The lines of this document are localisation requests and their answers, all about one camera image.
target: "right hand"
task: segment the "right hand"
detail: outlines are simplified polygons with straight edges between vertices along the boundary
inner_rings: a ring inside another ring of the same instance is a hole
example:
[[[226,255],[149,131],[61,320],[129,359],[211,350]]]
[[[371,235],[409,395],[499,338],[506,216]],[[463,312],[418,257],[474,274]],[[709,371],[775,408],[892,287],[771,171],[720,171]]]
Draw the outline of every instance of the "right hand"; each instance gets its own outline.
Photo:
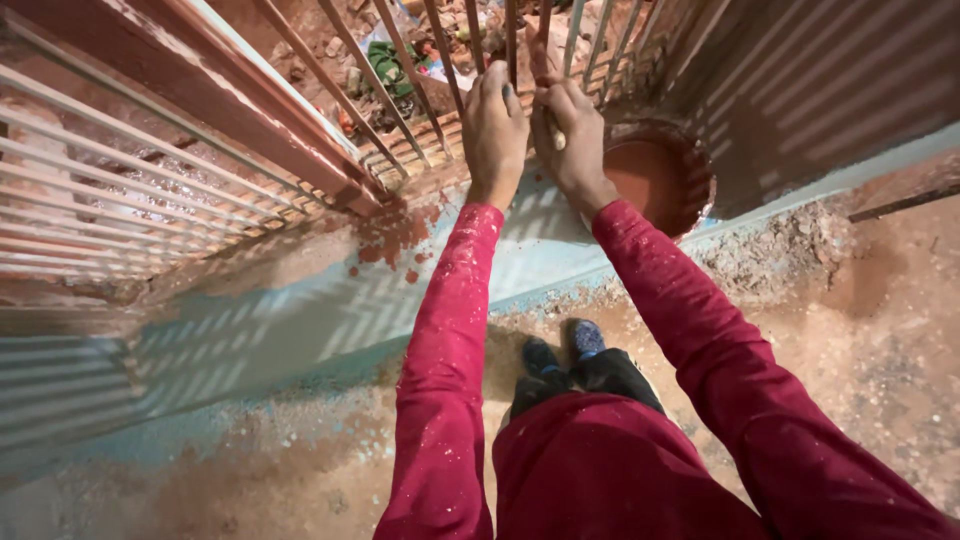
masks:
[[[566,137],[563,150],[554,144],[554,122]],[[587,220],[620,198],[603,172],[603,116],[573,81],[537,88],[531,125],[540,162]]]

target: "wall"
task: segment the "wall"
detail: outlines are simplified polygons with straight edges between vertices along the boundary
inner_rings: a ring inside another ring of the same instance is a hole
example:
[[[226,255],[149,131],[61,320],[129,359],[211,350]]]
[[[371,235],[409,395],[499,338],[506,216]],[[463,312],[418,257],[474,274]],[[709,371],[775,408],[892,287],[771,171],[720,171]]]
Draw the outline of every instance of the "wall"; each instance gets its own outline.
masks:
[[[713,215],[955,122],[957,20],[952,0],[732,0],[660,104],[708,145]]]

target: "hand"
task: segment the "hand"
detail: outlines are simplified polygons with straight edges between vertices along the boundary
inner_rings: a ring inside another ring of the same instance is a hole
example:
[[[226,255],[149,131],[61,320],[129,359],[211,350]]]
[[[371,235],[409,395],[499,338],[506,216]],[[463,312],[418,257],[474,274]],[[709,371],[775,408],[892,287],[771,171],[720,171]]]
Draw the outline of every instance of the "hand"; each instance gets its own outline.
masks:
[[[566,137],[563,150],[554,144],[551,122]],[[531,124],[537,157],[587,220],[620,198],[603,172],[603,116],[573,81],[537,88]]]
[[[473,81],[466,108],[467,202],[487,203],[505,211],[520,182],[530,134],[520,100],[507,81],[506,62],[495,61]]]

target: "shoe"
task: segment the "shoe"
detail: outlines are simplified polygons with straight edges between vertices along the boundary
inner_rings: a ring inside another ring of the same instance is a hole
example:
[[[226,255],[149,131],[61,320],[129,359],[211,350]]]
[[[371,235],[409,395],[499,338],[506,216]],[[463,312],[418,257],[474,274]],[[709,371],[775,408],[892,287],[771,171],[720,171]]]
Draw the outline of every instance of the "shoe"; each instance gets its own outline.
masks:
[[[530,375],[542,375],[544,373],[560,369],[560,362],[553,354],[546,341],[538,337],[530,337],[523,344],[523,367],[527,368]]]
[[[573,349],[571,353],[574,362],[607,349],[607,345],[603,342],[603,333],[593,321],[573,319],[566,327],[566,333],[570,347]]]

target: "leg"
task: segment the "leg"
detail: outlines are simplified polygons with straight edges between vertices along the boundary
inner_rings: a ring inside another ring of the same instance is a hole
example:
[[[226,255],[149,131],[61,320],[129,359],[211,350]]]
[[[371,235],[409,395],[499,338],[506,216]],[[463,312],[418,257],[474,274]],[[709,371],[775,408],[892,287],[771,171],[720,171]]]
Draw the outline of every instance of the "leg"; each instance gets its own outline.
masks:
[[[650,382],[620,349],[607,349],[600,328],[577,319],[568,328],[574,367],[570,376],[587,392],[604,392],[637,400],[660,414],[663,405]]]
[[[570,376],[587,392],[616,394],[666,414],[650,382],[620,349],[607,349],[578,361],[570,370]]]
[[[554,396],[569,392],[573,386],[569,375],[560,370],[553,351],[538,337],[531,337],[523,344],[523,366],[529,375],[516,382],[511,419]]]

